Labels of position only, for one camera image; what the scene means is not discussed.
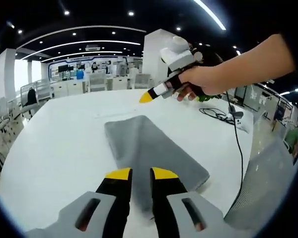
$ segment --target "ceiling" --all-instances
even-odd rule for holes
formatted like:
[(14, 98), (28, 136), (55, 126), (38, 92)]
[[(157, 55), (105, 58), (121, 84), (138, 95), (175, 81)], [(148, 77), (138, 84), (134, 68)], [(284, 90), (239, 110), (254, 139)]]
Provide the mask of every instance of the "ceiling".
[[(0, 52), (5, 48), (17, 49), (33, 39), (60, 31), (34, 40), (23, 48), (38, 51), (71, 42), (115, 40), (140, 43), (140, 45), (108, 42), (96, 44), (104, 47), (102, 51), (120, 51), (122, 52), (120, 55), (141, 57), (145, 35), (162, 28), (184, 37), (207, 55), (217, 53), (224, 60), (228, 60), (236, 56), (236, 49), (233, 46), (237, 46), (237, 50), (241, 53), (245, 52), (271, 34), (277, 33), (280, 27), (276, 6), (269, 0), (203, 0), (203, 3), (223, 23), (225, 31), (194, 0), (18, 0), (10, 2), (8, 5), (6, 1), (0, 1)], [(70, 12), (69, 15), (64, 15), (66, 10)], [(129, 16), (129, 11), (133, 11), (134, 16)], [(15, 28), (8, 26), (7, 21)], [(65, 31), (68, 28), (91, 25), (129, 27), (146, 32), (111, 27)], [(42, 53), (45, 56), (57, 57), (82, 52), (86, 45), (87, 43), (72, 44)], [(21, 59), (25, 56), (27, 54), (19, 52), (16, 58)], [(39, 55), (27, 58), (27, 60), (46, 59)], [(280, 93), (292, 91), (298, 87), (298, 76), (292, 73), (268, 86)], [(298, 94), (290, 94), (286, 97), (298, 100)]]

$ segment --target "floor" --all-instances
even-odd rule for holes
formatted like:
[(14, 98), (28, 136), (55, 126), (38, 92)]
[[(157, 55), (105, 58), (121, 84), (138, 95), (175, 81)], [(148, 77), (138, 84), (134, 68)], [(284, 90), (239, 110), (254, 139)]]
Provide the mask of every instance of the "floor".
[[(0, 133), (0, 158), (4, 161), (7, 156), (9, 149), (19, 133), (26, 126), (28, 120), (23, 117), (18, 117), (12, 122), (12, 130), (15, 135), (1, 134)], [(261, 118), (255, 125), (253, 131), (253, 143), (250, 159), (258, 155), (269, 143), (274, 140), (272, 133), (271, 122), (265, 118)]]

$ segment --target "curved light strip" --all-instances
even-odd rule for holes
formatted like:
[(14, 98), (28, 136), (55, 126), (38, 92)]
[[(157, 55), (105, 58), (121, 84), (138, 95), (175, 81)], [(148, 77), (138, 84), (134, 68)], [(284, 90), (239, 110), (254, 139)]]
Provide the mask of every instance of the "curved light strip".
[(63, 30), (59, 30), (59, 31), (54, 31), (54, 32), (51, 32), (51, 33), (48, 33), (48, 34), (45, 34), (43, 36), (39, 36), (33, 40), (30, 40), (26, 43), (24, 43), (23, 45), (19, 46), (18, 48), (16, 48), (17, 50), (20, 49), (21, 47), (33, 42), (33, 41), (36, 41), (38, 39), (41, 39), (43, 37), (46, 37), (46, 36), (50, 36), (50, 35), (53, 35), (53, 34), (57, 34), (57, 33), (60, 33), (60, 32), (63, 32), (63, 31), (71, 31), (71, 30), (76, 30), (76, 29), (85, 29), (85, 28), (120, 28), (120, 29), (126, 29), (126, 30), (132, 30), (132, 31), (140, 31), (140, 32), (144, 32), (146, 33), (146, 31), (144, 30), (141, 30), (141, 29), (136, 29), (136, 28), (130, 28), (130, 27), (124, 27), (124, 26), (106, 26), (106, 25), (92, 25), (92, 26), (77, 26), (77, 27), (72, 27), (72, 28), (67, 28), (67, 29), (63, 29)]
[(54, 48), (57, 48), (57, 47), (62, 47), (62, 46), (68, 46), (68, 45), (74, 45), (74, 44), (80, 44), (80, 43), (95, 43), (95, 42), (112, 42), (112, 43), (123, 43), (123, 44), (131, 44), (131, 45), (137, 45), (139, 46), (140, 44), (139, 43), (135, 43), (135, 42), (128, 42), (128, 41), (110, 41), (110, 40), (97, 40), (97, 41), (76, 41), (76, 42), (70, 42), (70, 43), (65, 43), (65, 44), (61, 44), (61, 45), (57, 45), (57, 46), (52, 46), (52, 47), (49, 47), (49, 48), (45, 48), (45, 49), (42, 49), (40, 51), (37, 51), (37, 52), (34, 52), (34, 53), (31, 53), (29, 54), (28, 56), (25, 56), (22, 58), (22, 60), (30, 57), (30, 56), (33, 56), (35, 54), (38, 54), (40, 52), (43, 52), (43, 51), (47, 51), (47, 50), (50, 50), (50, 49), (54, 49)]
[(221, 23), (221, 21), (218, 19), (217, 16), (215, 16), (215, 14), (208, 8), (208, 6), (206, 6), (203, 2), (201, 2), (201, 0), (193, 0), (195, 1), (201, 8), (204, 9), (204, 11), (207, 12), (208, 15), (210, 15), (210, 17), (217, 23), (217, 25), (219, 25), (219, 27), (226, 31), (226, 28), (224, 27), (224, 25)]
[(66, 56), (76, 56), (76, 55), (85, 55), (85, 54), (95, 54), (95, 53), (122, 53), (122, 51), (91, 51), (91, 52), (79, 52), (79, 53), (74, 53), (74, 54), (68, 54), (68, 55), (63, 55), (63, 56), (57, 56), (49, 59), (42, 60), (41, 63), (49, 61), (49, 60), (54, 60)]

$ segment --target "gray cloth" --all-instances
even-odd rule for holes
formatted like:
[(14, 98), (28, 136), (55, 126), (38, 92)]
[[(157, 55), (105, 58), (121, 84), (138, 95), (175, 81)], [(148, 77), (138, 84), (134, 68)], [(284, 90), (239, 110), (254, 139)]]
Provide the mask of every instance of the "gray cloth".
[(147, 218), (152, 217), (151, 167), (173, 171), (188, 191), (196, 190), (210, 177), (145, 116), (107, 122), (105, 131), (118, 168), (133, 169), (133, 198)]

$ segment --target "white table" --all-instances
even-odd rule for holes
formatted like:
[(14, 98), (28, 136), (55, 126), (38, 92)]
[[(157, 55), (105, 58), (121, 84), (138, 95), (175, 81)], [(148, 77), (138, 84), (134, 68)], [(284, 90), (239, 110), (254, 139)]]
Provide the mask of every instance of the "white table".
[[(200, 106), (227, 112), (227, 102), (212, 99), (179, 103), (158, 98), (138, 100), (145, 90), (104, 91), (47, 102), (13, 144), (0, 179), (0, 199), (25, 231), (57, 220), (59, 210), (96, 191), (107, 172), (117, 169), (104, 123), (146, 115), (209, 173), (199, 191), (225, 215), (240, 187), (241, 158), (234, 128), (198, 111)], [(252, 125), (252, 114), (245, 111)], [(238, 130), (246, 172), (253, 128)], [(145, 223), (131, 202), (124, 237), (157, 237), (154, 223)]]

